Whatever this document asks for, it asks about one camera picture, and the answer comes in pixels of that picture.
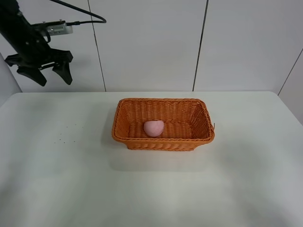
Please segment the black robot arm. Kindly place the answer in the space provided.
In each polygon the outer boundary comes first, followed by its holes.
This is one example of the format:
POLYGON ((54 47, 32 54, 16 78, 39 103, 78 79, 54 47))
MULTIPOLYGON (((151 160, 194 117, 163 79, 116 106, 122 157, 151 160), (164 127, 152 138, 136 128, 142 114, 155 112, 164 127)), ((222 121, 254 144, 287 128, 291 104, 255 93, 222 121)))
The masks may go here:
POLYGON ((17 73, 41 86, 47 83, 42 70, 52 68, 63 81, 70 85, 72 77, 69 64, 73 59, 70 51, 53 49, 47 31, 48 23, 30 24, 19 9, 16 0, 0 2, 0 33, 17 52, 9 55, 5 62, 17 65, 17 73))

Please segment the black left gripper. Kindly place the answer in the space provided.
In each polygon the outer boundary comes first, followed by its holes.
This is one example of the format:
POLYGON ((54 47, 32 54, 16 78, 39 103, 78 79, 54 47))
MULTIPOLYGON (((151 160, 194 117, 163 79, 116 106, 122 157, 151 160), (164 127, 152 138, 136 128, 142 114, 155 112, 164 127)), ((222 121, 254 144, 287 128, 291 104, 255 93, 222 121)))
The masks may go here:
POLYGON ((5 24, 4 38, 17 52, 7 56, 5 62, 9 66, 18 65, 18 74, 44 87, 47 80, 41 71, 36 68, 43 69, 44 65, 53 62, 55 65, 52 70, 67 85, 72 83, 69 63, 73 56, 70 51, 52 49, 49 46, 51 40, 49 35, 47 37, 42 36, 31 24, 25 26, 5 24))

